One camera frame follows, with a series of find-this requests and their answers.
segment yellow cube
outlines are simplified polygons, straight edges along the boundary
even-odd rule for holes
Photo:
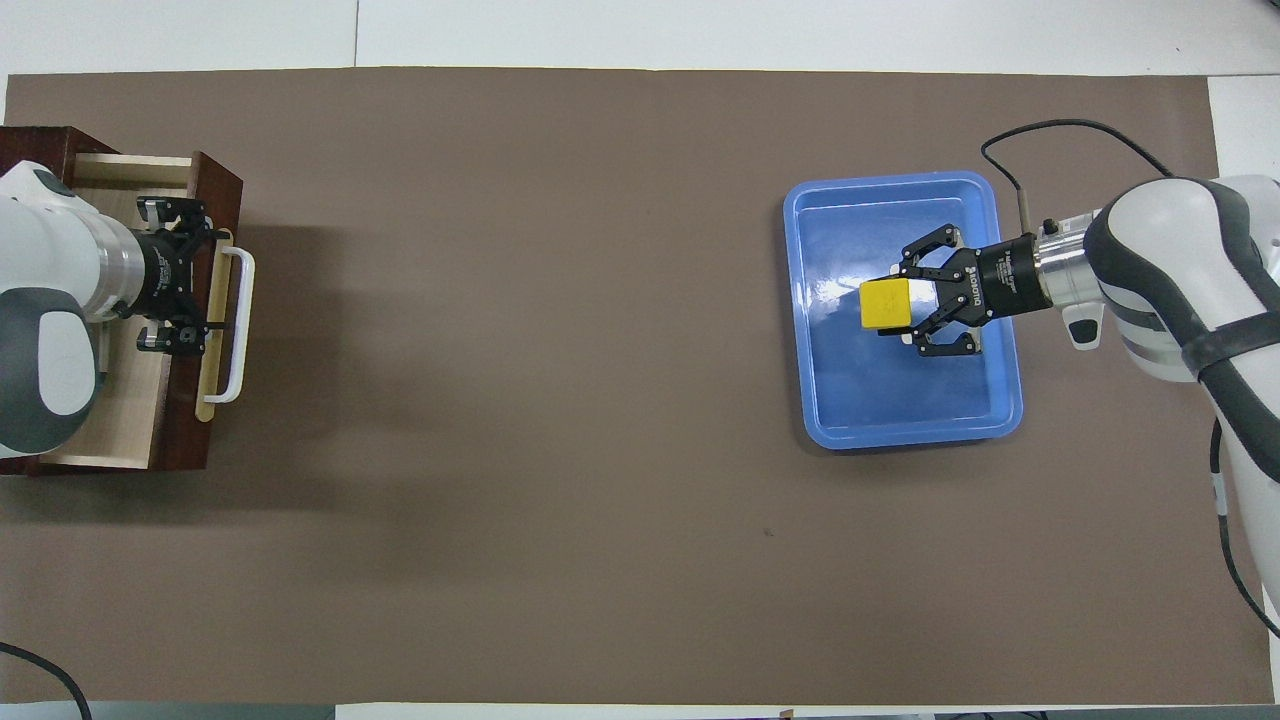
[[[911,324],[911,292],[908,282],[906,278],[868,281],[858,288],[864,328],[881,331]]]

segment brown table surface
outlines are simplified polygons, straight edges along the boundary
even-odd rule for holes
[[[32,76],[10,124],[244,178],[244,396],[202,473],[0,482],[0,637],[95,698],[1270,700],[1207,404],[1016,320],[1011,436],[804,434],[796,183],[1088,117],[1215,174],[1202,78],[346,69]],[[1148,177],[1057,129],[1036,217]],[[5,700],[60,697],[8,667]]]

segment wooden drawer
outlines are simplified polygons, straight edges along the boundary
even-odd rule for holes
[[[242,182],[204,152],[189,158],[122,155],[74,128],[0,128],[0,173],[20,160],[47,167],[99,211],[125,227],[143,228],[140,195],[198,197],[218,228],[238,229]],[[214,274],[212,242],[193,260],[193,293],[210,307]],[[214,305],[225,297],[225,272]],[[61,447],[33,457],[0,461],[3,474],[64,474],[127,470],[193,470],[206,464],[210,421],[196,416],[201,397],[201,364],[216,366],[220,338],[211,338],[205,357],[172,357],[134,347],[143,318],[108,325],[106,380],[84,425]],[[207,406],[201,413],[209,416]]]

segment white floor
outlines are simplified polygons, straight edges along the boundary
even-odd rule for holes
[[[1267,0],[4,0],[0,8],[0,117],[9,74],[375,65],[1219,76],[1210,100],[1220,170],[1280,177],[1280,8]],[[338,717],[639,720],[781,710],[379,705],[340,708]]]

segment blue plastic bin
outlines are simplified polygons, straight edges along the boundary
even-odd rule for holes
[[[920,357],[896,337],[864,331],[858,302],[864,281],[888,274],[902,246],[942,224],[959,227],[972,247],[1000,242],[986,179],[946,172],[806,182],[782,213],[800,404],[814,442],[849,450],[973,441],[1018,427],[1023,389],[1009,318],[983,328],[979,355]],[[925,261],[941,264],[948,252]]]

